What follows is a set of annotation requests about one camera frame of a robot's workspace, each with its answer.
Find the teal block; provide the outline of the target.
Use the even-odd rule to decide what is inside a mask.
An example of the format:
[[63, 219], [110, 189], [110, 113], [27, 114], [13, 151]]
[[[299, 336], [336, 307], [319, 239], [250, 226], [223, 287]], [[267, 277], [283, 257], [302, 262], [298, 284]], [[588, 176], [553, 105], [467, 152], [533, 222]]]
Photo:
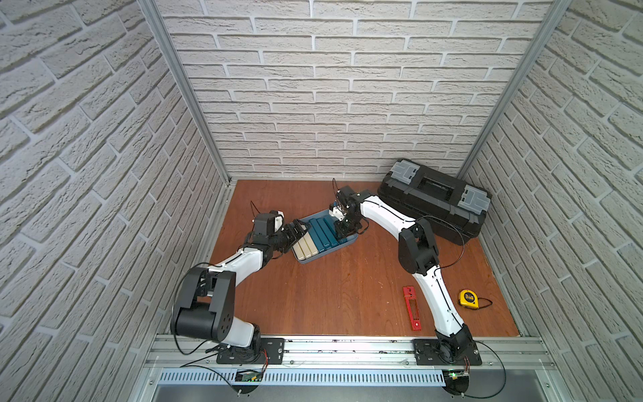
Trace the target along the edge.
[[333, 235], [334, 235], [334, 237], [335, 237], [335, 239], [336, 239], [336, 241], [338, 243], [335, 247], [338, 247], [339, 242], [338, 242], [338, 239], [336, 238], [336, 233], [335, 233], [335, 230], [334, 230], [334, 227], [333, 227], [333, 220], [331, 219], [330, 216], [324, 216], [323, 219], [326, 221], [330, 231], [333, 233]]
[[346, 243], [348, 236], [345, 234], [345, 232], [343, 230], [343, 226], [342, 226], [343, 221], [341, 221], [339, 219], [336, 219], [332, 215], [328, 215], [328, 216], [330, 216], [331, 219], [333, 220], [333, 227], [334, 227], [334, 230], [335, 230], [335, 233], [336, 233], [336, 238], [338, 239], [339, 244]]
[[315, 219], [315, 222], [317, 225], [321, 228], [321, 232], [324, 234], [327, 242], [325, 243], [327, 249], [331, 249], [335, 247], [338, 243], [333, 235], [333, 233], [330, 231], [326, 221], [324, 219]]
[[310, 225], [309, 234], [311, 235], [312, 241], [318, 250], [319, 253], [322, 253], [327, 249], [324, 244], [323, 239], [321, 238], [319, 231], [317, 230], [316, 223], [313, 220], [309, 220], [308, 224]]

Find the beige block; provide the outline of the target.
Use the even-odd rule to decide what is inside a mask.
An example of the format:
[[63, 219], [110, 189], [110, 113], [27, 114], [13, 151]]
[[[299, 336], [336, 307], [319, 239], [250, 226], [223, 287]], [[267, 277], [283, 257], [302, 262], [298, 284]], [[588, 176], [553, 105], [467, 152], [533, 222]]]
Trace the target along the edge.
[[316, 256], [319, 251], [311, 237], [311, 233], [307, 232], [303, 239], [306, 244], [306, 248], [308, 249], [308, 253], [306, 254], [307, 257], [310, 258], [311, 256]]
[[309, 259], [317, 253], [316, 246], [311, 238], [309, 233], [306, 233], [299, 241], [298, 245], [300, 246], [303, 256], [305, 259]]
[[306, 255], [303, 249], [301, 248], [300, 241], [296, 242], [293, 245], [292, 250], [294, 255], [296, 256], [296, 259], [298, 259], [298, 261], [304, 261], [306, 259]]

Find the blue plastic tray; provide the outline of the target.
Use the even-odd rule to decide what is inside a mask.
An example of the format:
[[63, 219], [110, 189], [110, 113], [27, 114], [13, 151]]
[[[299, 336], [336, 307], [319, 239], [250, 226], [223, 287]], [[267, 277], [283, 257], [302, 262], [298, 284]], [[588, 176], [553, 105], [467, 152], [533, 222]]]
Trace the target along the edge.
[[301, 264], [328, 256], [350, 246], [358, 239], [357, 234], [340, 238], [335, 228], [335, 223], [338, 221], [339, 219], [328, 210], [301, 219], [307, 233], [292, 248], [293, 255]]

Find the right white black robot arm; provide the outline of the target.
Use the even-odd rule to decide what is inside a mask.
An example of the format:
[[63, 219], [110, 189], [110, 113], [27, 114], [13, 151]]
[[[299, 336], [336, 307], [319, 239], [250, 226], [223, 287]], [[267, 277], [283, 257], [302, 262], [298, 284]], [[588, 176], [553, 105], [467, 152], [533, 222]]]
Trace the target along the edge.
[[467, 353], [476, 348], [475, 342], [443, 280], [428, 219], [411, 218], [368, 190], [355, 192], [345, 186], [334, 193], [336, 201], [329, 212], [337, 219], [336, 233], [340, 237], [356, 234], [363, 228], [363, 221], [378, 224], [390, 233], [398, 241], [400, 266], [415, 278], [430, 308], [440, 357], [450, 364], [467, 361]]

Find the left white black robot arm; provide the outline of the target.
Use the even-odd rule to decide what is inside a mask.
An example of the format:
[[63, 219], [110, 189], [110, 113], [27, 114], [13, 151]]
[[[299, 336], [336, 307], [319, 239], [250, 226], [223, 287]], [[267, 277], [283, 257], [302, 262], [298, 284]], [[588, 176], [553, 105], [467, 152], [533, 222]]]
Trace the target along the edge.
[[170, 319], [172, 335], [263, 355], [259, 328], [234, 316], [236, 287], [307, 233], [303, 221], [286, 223], [280, 211], [258, 214], [236, 253], [217, 264], [199, 263], [180, 281]]

